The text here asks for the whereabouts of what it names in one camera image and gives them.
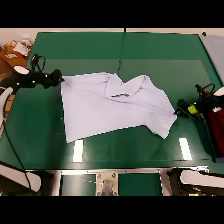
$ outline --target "red object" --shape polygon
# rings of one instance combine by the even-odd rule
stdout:
[[[208,112],[208,120],[211,128],[213,140],[215,141],[214,149],[217,156],[224,156],[224,110],[218,112]]]

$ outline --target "green table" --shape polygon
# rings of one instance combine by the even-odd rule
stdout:
[[[196,99],[195,84],[221,82],[197,35],[158,33],[38,33],[31,56],[46,57],[46,72],[63,75],[118,73],[123,81],[145,74],[163,89],[174,108],[179,98]],[[209,165],[212,162],[205,127],[178,118],[163,140],[145,126],[84,139],[83,161],[74,163],[74,143],[65,140],[60,86],[21,89],[7,121],[8,132],[26,169],[113,169]],[[186,138],[192,160],[185,161],[179,139]],[[3,134],[0,159],[19,167]]]

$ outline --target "white wall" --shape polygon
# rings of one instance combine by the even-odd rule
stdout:
[[[77,31],[123,31],[123,28],[0,28],[0,45],[12,40],[20,40],[22,38],[30,38],[32,41],[38,32],[47,31],[62,31],[62,32],[77,32]],[[162,32],[162,33],[186,33],[186,34],[201,34],[205,31],[209,35],[224,36],[224,28],[127,28],[127,31],[137,32]]]

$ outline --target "folded fabric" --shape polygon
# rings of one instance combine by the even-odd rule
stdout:
[[[166,138],[177,119],[163,90],[140,75],[126,83],[109,73],[63,76],[61,94],[67,142],[146,125]]]

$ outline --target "wire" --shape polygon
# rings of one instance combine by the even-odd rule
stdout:
[[[8,98],[7,98],[7,100],[5,101],[5,104],[4,104],[4,107],[3,107],[3,122],[2,122],[2,125],[3,125],[3,127],[4,127],[4,131],[5,131],[6,137],[7,137],[7,139],[8,139],[8,142],[9,142],[9,144],[10,144],[10,146],[11,146],[11,149],[12,149],[13,153],[15,154],[17,160],[19,161],[19,163],[20,163],[20,165],[21,165],[21,167],[22,167],[22,169],[23,169],[23,172],[24,172],[24,174],[25,174],[25,177],[26,177],[27,182],[28,182],[28,185],[29,185],[29,189],[30,189],[31,191],[33,191],[32,188],[31,188],[30,180],[29,180],[29,178],[28,178],[28,176],[27,176],[27,172],[26,172],[26,170],[25,170],[25,167],[24,167],[24,165],[23,165],[21,159],[19,158],[18,153],[16,152],[16,150],[15,150],[13,144],[12,144],[12,141],[11,141],[11,139],[10,139],[10,137],[9,137],[9,134],[8,134],[8,131],[7,131],[7,128],[6,128],[6,122],[5,122],[5,120],[6,120],[6,119],[5,119],[5,107],[6,107],[6,103],[7,103],[7,101],[8,101]]]

